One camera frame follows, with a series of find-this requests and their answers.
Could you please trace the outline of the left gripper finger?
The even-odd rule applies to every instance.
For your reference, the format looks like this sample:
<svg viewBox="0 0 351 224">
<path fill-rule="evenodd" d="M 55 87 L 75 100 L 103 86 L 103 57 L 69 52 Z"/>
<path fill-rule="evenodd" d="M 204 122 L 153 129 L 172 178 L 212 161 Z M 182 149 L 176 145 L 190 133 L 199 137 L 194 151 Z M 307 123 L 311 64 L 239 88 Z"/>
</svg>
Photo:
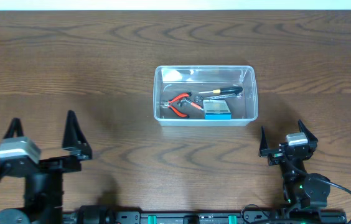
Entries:
<svg viewBox="0 0 351 224">
<path fill-rule="evenodd" d="M 10 122 L 10 125 L 4 135 L 4 139 L 23 137 L 24 132 L 22 128 L 22 123 L 19 118 L 13 118 Z"/>
<path fill-rule="evenodd" d="M 78 159 L 92 159 L 91 146 L 80 129 L 77 116 L 72 110 L 68 110 L 67 113 L 62 149 L 69 151 L 70 155 L 76 156 Z"/>
</svg>

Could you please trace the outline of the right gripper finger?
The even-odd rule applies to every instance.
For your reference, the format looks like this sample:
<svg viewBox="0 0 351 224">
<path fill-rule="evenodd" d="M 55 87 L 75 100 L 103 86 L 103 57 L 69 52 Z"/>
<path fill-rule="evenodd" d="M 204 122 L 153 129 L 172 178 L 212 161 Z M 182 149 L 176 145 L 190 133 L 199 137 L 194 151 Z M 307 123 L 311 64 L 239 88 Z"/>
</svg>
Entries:
<svg viewBox="0 0 351 224">
<path fill-rule="evenodd" d="M 300 132 L 306 135 L 309 144 L 317 144 L 318 139 L 306 128 L 301 119 L 298 120 L 298 127 Z"/>
<path fill-rule="evenodd" d="M 261 141 L 259 146 L 259 156 L 267 156 L 269 154 L 268 142 L 266 140 L 266 135 L 264 127 L 261 127 Z"/>
</svg>

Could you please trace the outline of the blue white cardboard box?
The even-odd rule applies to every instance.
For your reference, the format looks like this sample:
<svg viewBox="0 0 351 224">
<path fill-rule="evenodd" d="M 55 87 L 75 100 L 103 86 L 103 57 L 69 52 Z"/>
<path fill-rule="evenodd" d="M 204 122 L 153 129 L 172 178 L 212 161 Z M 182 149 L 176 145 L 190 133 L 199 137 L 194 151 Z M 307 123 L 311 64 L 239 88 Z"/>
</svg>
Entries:
<svg viewBox="0 0 351 224">
<path fill-rule="evenodd" d="M 232 113 L 225 100 L 203 100 L 205 119 L 231 119 Z"/>
</svg>

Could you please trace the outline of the black yellow screwdriver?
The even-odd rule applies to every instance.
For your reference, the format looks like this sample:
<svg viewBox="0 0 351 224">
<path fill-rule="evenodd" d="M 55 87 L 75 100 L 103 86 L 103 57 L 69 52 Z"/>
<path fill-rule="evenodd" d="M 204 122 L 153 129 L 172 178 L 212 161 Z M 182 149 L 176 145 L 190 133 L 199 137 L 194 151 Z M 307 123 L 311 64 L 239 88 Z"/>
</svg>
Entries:
<svg viewBox="0 0 351 224">
<path fill-rule="evenodd" d="M 229 93 L 239 93 L 242 92 L 243 88 L 241 86 L 232 86 L 227 88 L 220 88 L 211 91 L 200 91 L 199 94 L 214 94 L 214 95 L 221 95 L 221 94 L 229 94 Z"/>
</svg>

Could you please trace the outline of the small claw hammer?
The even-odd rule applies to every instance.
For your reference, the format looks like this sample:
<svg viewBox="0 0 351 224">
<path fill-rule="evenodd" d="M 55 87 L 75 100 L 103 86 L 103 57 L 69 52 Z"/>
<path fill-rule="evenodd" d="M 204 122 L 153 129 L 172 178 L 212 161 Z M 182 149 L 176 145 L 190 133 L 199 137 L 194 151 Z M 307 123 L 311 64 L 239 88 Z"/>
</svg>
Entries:
<svg viewBox="0 0 351 224">
<path fill-rule="evenodd" d="M 182 93 L 182 94 L 180 94 L 179 95 L 180 98 L 178 99 L 177 105 L 180 106 L 180 107 L 182 107 L 184 105 L 190 105 L 190 106 L 192 106 L 192 107 L 194 107 L 194 108 L 196 108 L 196 109 L 198 109 L 200 111 L 203 111 L 204 108 L 202 106 L 198 105 L 197 103 L 191 101 L 189 99 L 190 96 L 192 96 L 191 93 Z"/>
</svg>

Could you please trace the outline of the red handled pliers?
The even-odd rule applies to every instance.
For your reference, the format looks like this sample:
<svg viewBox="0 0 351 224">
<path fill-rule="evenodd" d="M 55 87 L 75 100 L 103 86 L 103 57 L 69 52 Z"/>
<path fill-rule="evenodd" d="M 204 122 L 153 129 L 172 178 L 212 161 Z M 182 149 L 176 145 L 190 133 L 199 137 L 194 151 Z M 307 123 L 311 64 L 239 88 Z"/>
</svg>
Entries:
<svg viewBox="0 0 351 224">
<path fill-rule="evenodd" d="M 189 115 L 185 114 L 185 113 L 182 113 L 180 112 L 176 107 L 175 105 L 180 103 L 181 100 L 184 100 L 188 97 L 190 97 L 191 94 L 190 93 L 181 93 L 179 95 L 177 95 L 176 97 L 174 97 L 173 99 L 171 100 L 167 100 L 167 101 L 161 101 L 160 102 L 160 106 L 162 108 L 168 108 L 170 109 L 173 113 L 175 113 L 178 117 L 180 118 L 189 118 Z"/>
</svg>

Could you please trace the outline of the clear plastic container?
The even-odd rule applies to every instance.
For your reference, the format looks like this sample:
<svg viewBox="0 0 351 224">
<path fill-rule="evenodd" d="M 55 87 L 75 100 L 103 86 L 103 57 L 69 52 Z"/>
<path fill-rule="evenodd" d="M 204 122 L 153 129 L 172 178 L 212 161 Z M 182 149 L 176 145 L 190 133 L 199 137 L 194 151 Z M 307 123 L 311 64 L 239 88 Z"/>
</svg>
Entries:
<svg viewBox="0 0 351 224">
<path fill-rule="evenodd" d="M 255 71 L 249 65 L 161 65 L 153 115 L 162 126 L 246 126 L 258 117 Z"/>
</svg>

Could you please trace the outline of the silver combination wrench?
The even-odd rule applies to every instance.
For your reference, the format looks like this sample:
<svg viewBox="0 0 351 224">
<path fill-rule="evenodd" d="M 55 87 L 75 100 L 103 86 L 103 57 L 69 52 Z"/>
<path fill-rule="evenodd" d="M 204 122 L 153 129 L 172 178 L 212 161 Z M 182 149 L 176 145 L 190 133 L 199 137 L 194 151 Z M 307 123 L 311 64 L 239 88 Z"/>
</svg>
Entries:
<svg viewBox="0 0 351 224">
<path fill-rule="evenodd" d="M 196 96 L 194 101 L 196 103 L 203 102 L 203 100 L 221 100 L 225 98 L 240 98 L 242 97 L 242 92 L 239 93 L 229 93 L 217 96 Z"/>
</svg>

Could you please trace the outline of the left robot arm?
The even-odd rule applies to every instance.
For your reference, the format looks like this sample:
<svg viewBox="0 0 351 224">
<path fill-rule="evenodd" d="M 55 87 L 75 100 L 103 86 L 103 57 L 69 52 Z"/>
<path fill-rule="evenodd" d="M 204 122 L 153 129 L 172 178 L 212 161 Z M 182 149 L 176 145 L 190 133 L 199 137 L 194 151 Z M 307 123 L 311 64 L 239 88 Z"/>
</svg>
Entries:
<svg viewBox="0 0 351 224">
<path fill-rule="evenodd" d="M 25 180 L 24 206 L 0 211 L 0 223 L 114 223 L 114 213 L 104 206 L 82 206 L 63 212 L 63 175 L 80 172 L 92 159 L 92 149 L 74 111 L 67 113 L 62 149 L 67 156 L 41 159 L 41 150 L 24 135 L 21 120 L 13 118 L 0 143 L 0 181 Z"/>
</svg>

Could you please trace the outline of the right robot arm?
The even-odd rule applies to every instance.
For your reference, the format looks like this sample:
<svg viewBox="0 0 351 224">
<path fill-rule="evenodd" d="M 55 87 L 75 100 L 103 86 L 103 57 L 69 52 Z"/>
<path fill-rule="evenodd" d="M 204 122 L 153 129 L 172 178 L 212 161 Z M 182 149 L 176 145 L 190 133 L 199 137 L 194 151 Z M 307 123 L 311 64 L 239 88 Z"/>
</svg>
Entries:
<svg viewBox="0 0 351 224">
<path fill-rule="evenodd" d="M 261 128 L 259 156 L 268 160 L 269 166 L 279 166 L 283 179 L 283 195 L 288 203 L 282 216 L 289 217 L 291 212 L 319 210 L 327 206 L 330 186 L 323 175 L 307 173 L 304 161 L 309 160 L 317 148 L 318 139 L 298 121 L 299 132 L 288 134 L 286 141 L 278 148 L 270 149 L 264 128 Z"/>
</svg>

